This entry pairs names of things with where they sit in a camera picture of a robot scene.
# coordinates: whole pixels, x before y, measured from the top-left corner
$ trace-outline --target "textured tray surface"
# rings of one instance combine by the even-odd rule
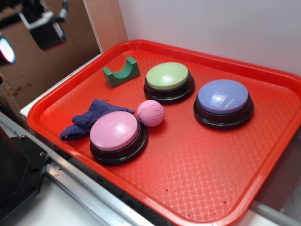
[[[129,56],[137,61],[140,76],[111,88],[102,69],[106,66],[119,71]],[[250,65],[213,56],[203,62],[202,57],[208,55],[142,40],[117,46],[40,100],[30,111],[28,123],[175,224],[231,223],[247,209],[298,128],[301,94],[296,90],[301,90],[301,83],[293,75],[253,65],[250,70]],[[224,61],[219,68],[220,60]],[[186,65],[196,89],[185,101],[165,106],[164,122],[148,128],[148,145],[137,159],[106,167],[93,158],[88,137],[59,140],[60,132],[72,124],[72,116],[88,110],[95,98],[137,110],[146,100],[146,73],[163,62]],[[235,73],[227,72],[231,67]],[[254,114],[243,127],[218,131],[200,125],[194,118],[193,103],[199,89],[216,79],[236,80],[248,89]]]

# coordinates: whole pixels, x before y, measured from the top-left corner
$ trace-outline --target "tray rim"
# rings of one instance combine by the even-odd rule
[[[249,74],[247,76],[243,75],[244,77],[249,77],[252,79],[268,82],[271,84],[279,85],[281,87],[286,87],[292,90],[294,93],[296,93],[299,99],[301,100],[301,77],[297,75],[263,67],[263,66],[227,59],[219,56],[213,56],[213,55],[204,54],[204,53],[187,50],[179,47],[169,46],[166,44],[161,44],[153,41],[130,40],[113,47],[103,55],[99,56],[98,58],[90,62],[85,68],[82,68],[81,70],[77,71],[71,78],[68,79],[67,82],[62,83],[61,85],[53,89],[51,92],[46,94],[38,102],[36,102],[34,106],[30,109],[27,116],[27,123],[29,127],[33,129],[35,132],[37,132],[38,134],[40,134],[41,136],[43,136],[44,138],[49,139],[49,141],[53,142],[55,145],[62,148],[63,150],[74,151],[75,155],[73,155],[73,157],[77,158],[79,161],[83,162],[86,165],[91,165],[89,159],[83,158],[78,154],[76,155],[76,151],[74,150],[75,148],[73,148],[71,145],[60,141],[57,142],[57,140],[59,140],[58,137],[54,136],[49,131],[45,131],[44,130],[45,128],[43,128],[38,124],[37,116],[42,115],[44,112],[40,109],[45,109],[44,106],[50,106],[49,103],[55,103],[57,100],[60,99],[61,96],[63,96],[62,91],[64,91],[64,88],[68,86],[70,87],[74,84],[80,84],[80,81],[85,79],[85,78],[78,78],[79,77],[78,75],[84,73],[85,70],[88,70],[88,68],[91,68],[94,64],[98,62],[102,62],[103,65],[107,64],[117,56],[116,54],[121,54],[125,51],[133,50],[133,47],[139,50],[143,50],[142,48],[149,48],[149,47],[156,47],[161,51],[168,49],[168,52],[173,52],[176,55],[175,58],[177,56],[181,56],[183,53],[186,55],[188,54],[190,57],[192,57],[193,60],[199,59],[201,57],[205,61],[205,63],[210,63],[211,67],[214,66],[212,68],[215,68],[218,65],[224,68],[224,70],[226,70],[227,72],[234,73],[234,74],[237,74],[237,71],[243,68],[249,71]],[[265,180],[267,179],[270,172],[274,168],[278,159],[284,152],[286,146],[289,144],[289,141],[292,139],[293,135],[299,128],[300,122],[301,122],[301,106],[299,105],[299,109],[296,112],[295,116],[287,124],[286,129],[284,130],[282,136],[274,144],[273,148],[267,155],[266,160],[258,168],[257,172],[250,180],[249,185],[246,187],[245,191],[240,195],[240,198],[237,200],[236,204],[233,206],[230,212],[224,217],[211,222],[189,221],[187,218],[180,215],[179,213],[175,213],[174,210],[164,205],[161,201],[158,201],[159,203],[157,203],[155,201],[156,200],[155,198],[154,199],[148,198],[147,194],[144,191],[135,188],[133,184],[129,185],[129,183],[125,179],[107,170],[104,166],[97,164],[96,162],[92,162],[92,164],[94,165],[94,167],[99,168],[99,171],[97,173],[99,173],[101,176],[104,176],[103,174],[105,174],[104,177],[106,179],[110,178],[109,181],[111,181],[114,185],[120,187],[122,190],[131,194],[133,197],[137,198],[139,201],[141,201],[142,203],[144,203],[145,205],[147,205],[148,207],[158,212],[159,214],[163,215],[165,218],[169,219],[171,222],[177,225],[185,225],[185,226],[227,225],[238,220],[239,217],[242,216],[247,211],[248,207],[251,205],[253,199],[255,198],[256,194],[260,190],[261,186],[264,184]],[[278,152],[272,151],[274,149],[278,149],[281,151]]]

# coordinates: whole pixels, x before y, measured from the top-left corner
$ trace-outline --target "purple rag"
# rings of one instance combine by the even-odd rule
[[[135,111],[125,107],[118,107],[103,100],[95,99],[89,107],[89,110],[81,115],[75,115],[72,118],[74,125],[68,126],[60,134],[60,139],[67,141],[72,139],[80,139],[89,135],[93,124],[102,116],[116,111],[125,111],[134,114]]]

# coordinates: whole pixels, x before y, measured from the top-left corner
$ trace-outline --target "green block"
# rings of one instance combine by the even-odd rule
[[[119,72],[111,72],[107,67],[103,68],[105,79],[111,87],[115,87],[140,75],[137,62],[132,57],[126,58],[126,65]]]

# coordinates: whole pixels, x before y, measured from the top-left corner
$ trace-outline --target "cardboard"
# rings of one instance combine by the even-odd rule
[[[55,15],[59,13],[61,0],[45,2]],[[19,113],[23,107],[100,54],[83,0],[68,3],[69,14],[61,24],[67,42],[59,47],[39,49],[23,22],[1,30],[15,52],[16,62],[0,68],[0,110],[23,127],[27,127]]]

